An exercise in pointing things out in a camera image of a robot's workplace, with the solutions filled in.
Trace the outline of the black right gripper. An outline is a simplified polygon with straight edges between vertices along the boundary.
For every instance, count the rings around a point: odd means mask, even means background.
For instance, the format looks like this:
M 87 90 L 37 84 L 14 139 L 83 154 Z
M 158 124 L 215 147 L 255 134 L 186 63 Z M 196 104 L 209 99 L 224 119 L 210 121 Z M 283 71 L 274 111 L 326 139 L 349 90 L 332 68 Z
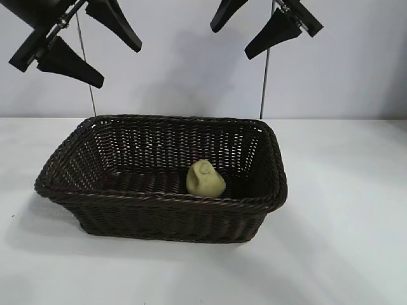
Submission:
M 219 32 L 229 19 L 247 2 L 247 0 L 222 0 L 210 21 L 212 32 Z M 246 46 L 245 54 L 253 59 L 265 50 L 297 38 L 301 28 L 310 37 L 314 37 L 324 26 L 316 19 L 300 0 L 278 0 L 277 8 L 269 21 Z

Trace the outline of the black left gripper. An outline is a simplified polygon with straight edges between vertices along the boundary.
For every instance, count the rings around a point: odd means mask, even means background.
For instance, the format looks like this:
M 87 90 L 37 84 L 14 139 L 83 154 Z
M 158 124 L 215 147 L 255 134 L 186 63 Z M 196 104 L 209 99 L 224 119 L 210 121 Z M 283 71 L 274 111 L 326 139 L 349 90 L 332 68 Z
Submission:
M 25 72 L 34 60 L 42 72 L 60 74 L 101 88 L 104 76 L 86 63 L 58 36 L 84 5 L 84 1 L 1 1 L 1 4 L 32 28 L 9 63 Z M 142 41 L 125 18 L 118 1 L 88 1 L 86 14 L 107 27 L 133 51 Z

